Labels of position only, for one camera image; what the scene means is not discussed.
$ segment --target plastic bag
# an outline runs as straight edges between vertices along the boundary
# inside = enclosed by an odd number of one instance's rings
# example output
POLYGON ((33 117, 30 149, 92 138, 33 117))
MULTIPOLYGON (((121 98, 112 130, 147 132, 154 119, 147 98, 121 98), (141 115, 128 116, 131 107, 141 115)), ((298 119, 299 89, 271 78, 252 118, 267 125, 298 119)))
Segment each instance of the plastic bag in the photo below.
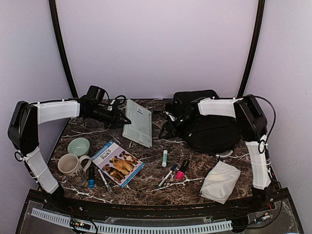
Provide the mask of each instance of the plastic bag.
POLYGON ((206 176, 200 195, 224 204, 233 192, 239 176, 240 170, 219 161, 206 176))

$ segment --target book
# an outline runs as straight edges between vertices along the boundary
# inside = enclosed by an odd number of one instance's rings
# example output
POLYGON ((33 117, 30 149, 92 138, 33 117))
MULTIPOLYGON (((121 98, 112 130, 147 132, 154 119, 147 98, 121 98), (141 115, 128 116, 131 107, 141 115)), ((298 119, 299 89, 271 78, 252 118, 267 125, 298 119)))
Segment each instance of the book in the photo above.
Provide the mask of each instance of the book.
POLYGON ((122 136, 150 148, 152 146, 152 113, 128 99, 126 117, 131 124, 125 124, 122 136))
POLYGON ((144 163, 121 148, 112 140, 98 151, 91 160, 117 185, 126 184, 144 167, 144 163))

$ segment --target black base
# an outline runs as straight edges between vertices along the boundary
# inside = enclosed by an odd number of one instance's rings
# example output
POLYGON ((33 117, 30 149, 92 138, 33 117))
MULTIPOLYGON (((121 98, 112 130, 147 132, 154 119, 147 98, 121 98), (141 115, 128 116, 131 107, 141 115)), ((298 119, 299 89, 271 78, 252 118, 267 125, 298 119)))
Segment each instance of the black base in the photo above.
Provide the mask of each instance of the black base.
MULTIPOLYGON (((266 197, 266 200, 270 200, 272 198, 274 201, 278 201, 280 200, 280 195, 279 191, 273 192, 266 197)), ((284 199, 289 200, 298 229, 300 233, 303 233, 303 229, 288 188, 283 189, 283 197, 284 199)), ((49 201, 47 203, 45 202, 46 196, 43 193, 30 190, 20 216, 19 225, 16 231, 17 234, 20 231, 26 207, 30 200, 42 203, 44 209, 61 212, 59 208, 55 207, 55 205, 51 204, 49 201)), ((173 219, 212 216, 214 220, 231 220, 234 226, 243 226, 246 225, 246 222, 248 222, 247 215, 254 212, 250 207, 253 197, 228 201, 224 205, 216 202, 210 202, 185 206, 131 206, 90 202, 72 198, 65 198, 64 200, 66 204, 73 208, 74 213, 76 214, 73 215, 73 217, 81 218, 80 215, 82 215, 86 218, 95 220, 106 220, 109 217, 173 219)), ((262 205, 259 210, 264 211, 267 209, 267 206, 262 205)))

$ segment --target glue stick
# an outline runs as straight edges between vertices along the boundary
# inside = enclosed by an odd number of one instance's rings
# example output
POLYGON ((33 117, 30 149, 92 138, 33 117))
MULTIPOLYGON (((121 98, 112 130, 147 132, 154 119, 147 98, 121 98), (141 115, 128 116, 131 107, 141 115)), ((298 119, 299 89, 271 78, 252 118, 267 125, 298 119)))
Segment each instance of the glue stick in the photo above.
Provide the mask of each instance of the glue stick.
POLYGON ((167 157, 168 157, 168 151, 164 150, 164 152, 162 153, 162 166, 166 167, 167 166, 167 157))

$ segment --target white wall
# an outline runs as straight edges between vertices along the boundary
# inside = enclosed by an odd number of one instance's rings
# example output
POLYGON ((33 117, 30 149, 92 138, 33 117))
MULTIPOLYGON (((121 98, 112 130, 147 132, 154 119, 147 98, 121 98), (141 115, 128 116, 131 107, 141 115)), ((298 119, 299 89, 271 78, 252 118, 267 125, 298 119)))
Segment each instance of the white wall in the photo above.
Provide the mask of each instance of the white wall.
MULTIPOLYGON (((70 97, 53 32, 48 0, 0 2, 0 233, 15 233, 29 188, 35 182, 14 159, 7 129, 20 100, 70 97)), ((64 121, 39 128, 47 159, 64 121)))
POLYGON ((177 91, 237 94, 257 0, 58 0, 78 94, 169 98, 177 91))
POLYGON ((273 166, 312 231, 312 1, 267 1, 246 93, 277 111, 269 140, 273 166))

